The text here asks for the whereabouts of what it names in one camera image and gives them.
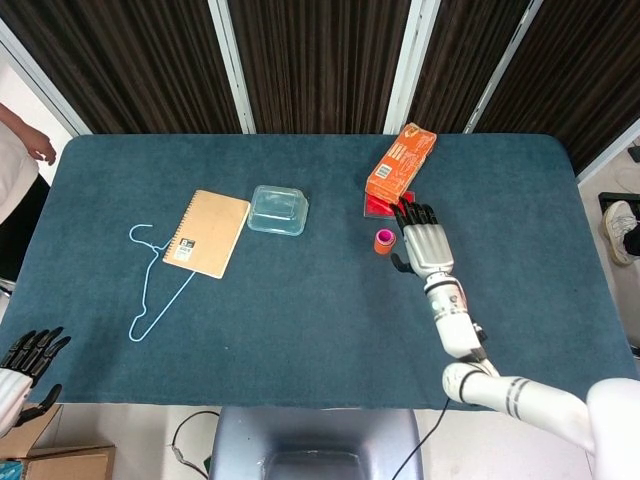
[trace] robot finger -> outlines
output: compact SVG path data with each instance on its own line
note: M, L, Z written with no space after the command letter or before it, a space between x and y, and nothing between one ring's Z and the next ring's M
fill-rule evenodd
M404 263L402 260L400 260L400 257L398 256L397 253L391 254L391 263L393 263L393 266L395 267L395 269L398 270L400 273L415 273L413 271L413 268L411 267L411 264Z
M9 365L9 368L11 370L15 370L16 372L20 371L20 367L22 366L22 363L24 362L25 358L29 355L29 353L31 353L31 350L33 350L36 347L38 342L47 333L49 333L49 330L42 330L41 332L38 332L34 336L30 337L26 342L24 342L20 351L11 360L11 364Z
M433 223L434 225L437 225L438 219L436 218L436 214L433 211L433 208L431 208L427 204L422 205L422 207L424 208L425 212L427 212L427 216L429 217L429 223Z
M418 223L420 225L426 225L427 223L430 223L429 216L427 215L427 212L424 210L424 208L422 208L421 205L417 203L412 203L411 206L413 207L414 211L418 215Z
M404 235L404 227L409 225L407 218L404 216L404 214L402 213L402 210L400 210L400 208L397 205L391 204L389 206L391 207L393 214L396 216L396 221L398 222L400 231L403 232L403 235Z
M22 412L20 412L20 415L18 416L18 420L16 421L15 426L19 427L27 422L30 422L34 418L38 418L44 415L45 413L47 413L49 409L53 406L53 404L56 403L56 400L58 400L58 397L60 396L61 391L62 391L62 385L60 385L59 383L51 387L51 390L49 390L49 393L39 405L36 405L35 407L27 408L26 410L23 410Z
M44 372L47 371L47 368L49 368L49 365L58 354L58 352L62 350L70 341L71 337L64 337L58 340L44 352L42 357L38 359L31 371L25 372L27 375L33 378L34 387L36 386L38 380L40 380L40 377L42 377Z
M11 347L9 348L9 351L7 352L5 357L2 359L2 363L0 363L0 368L9 368L9 366L11 365L11 362L16 357L16 355L20 352L25 342L29 340L31 337L33 337L35 334L36 334L36 331L31 330L29 333L26 333L22 337L20 337L13 345L11 345Z
M400 203L402 203L402 206L404 207L409 225L416 225L417 223L419 223L418 215L416 214L415 209L411 206L411 204L405 198L401 198Z
M53 340L58 335L60 335L62 330L63 330L62 327L54 328L53 330L51 330L49 333L47 333L40 339L40 341L35 345L35 347L27 354L25 359L22 361L22 364L20 365L20 371L22 373L27 373L31 371L35 363L40 359L40 357L43 355L45 350L49 348L49 345L51 345L51 342L53 342Z

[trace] plastic container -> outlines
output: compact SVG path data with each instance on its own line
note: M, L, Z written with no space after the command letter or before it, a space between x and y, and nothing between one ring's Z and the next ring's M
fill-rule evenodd
M253 192L247 224L258 232L300 235L308 210L309 202L300 190L259 185Z

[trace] cable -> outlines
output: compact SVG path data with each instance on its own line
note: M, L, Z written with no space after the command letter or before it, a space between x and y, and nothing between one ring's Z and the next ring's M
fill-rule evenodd
M189 460L185 460L184 456L182 455L182 452L176 446L176 440L178 439L178 432L180 432L180 429L182 428L182 426L185 423L187 423L189 420L191 420L193 417L196 417L198 415L203 415L205 413L208 413L210 415L215 415L216 417L220 418L220 414L218 412L214 412L213 410L201 410L199 412L192 413L187 418L185 418L180 423L180 425L178 425L178 428L176 428L176 431L173 434L173 440L171 440L171 450L173 451L173 454L176 456L176 460L178 460L178 462L180 462L182 465L184 465L185 467L189 467L192 470L195 470L200 475L202 475L203 478L209 478L209 476L206 474L206 472L204 470L202 470L200 467L198 467L194 463L190 462Z
M444 414L447 412L447 408L449 408L449 402L451 401L450 398L447 398L447 401L444 404L444 407L442 407L442 411L440 412L440 416L438 417L438 421L436 422L436 424L433 426L433 428L431 430L429 430L429 432L424 436L424 438L422 440L420 440L420 443L416 446L416 448L414 448L411 453L409 454L409 456L405 459L404 462L402 462L402 465L400 465L400 468L398 468L398 470L396 470L396 474L393 476L393 478L391 480L396 480L396 478L398 478L398 475L400 475L400 472L402 471L402 469L407 465L407 463L409 463L409 460L411 460L411 457L413 457L413 455L420 450L420 447L422 447L422 445L424 444L424 442L427 441L427 439L431 436L431 434L433 432L436 431L436 429L440 426L440 422L442 421L442 418L444 417Z

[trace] brown notebook cover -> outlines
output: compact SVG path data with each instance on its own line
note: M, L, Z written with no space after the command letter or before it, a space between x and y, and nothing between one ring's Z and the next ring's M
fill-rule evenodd
M249 213L249 202L196 190L164 262L222 278Z

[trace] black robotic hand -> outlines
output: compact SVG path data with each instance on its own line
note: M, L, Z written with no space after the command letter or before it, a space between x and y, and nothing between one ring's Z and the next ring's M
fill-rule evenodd
M437 272L451 273L453 255L433 209L429 205L409 203L404 198L400 201L404 212L397 205L391 205L391 209L402 231L409 263L393 253L393 265L398 271L415 273L423 280Z
M60 395L62 385L54 385L42 403L22 410L51 361L71 340L71 337L63 337L53 343L62 330L58 327L51 331L30 331L11 346L0 363L0 437L12 427L43 415Z

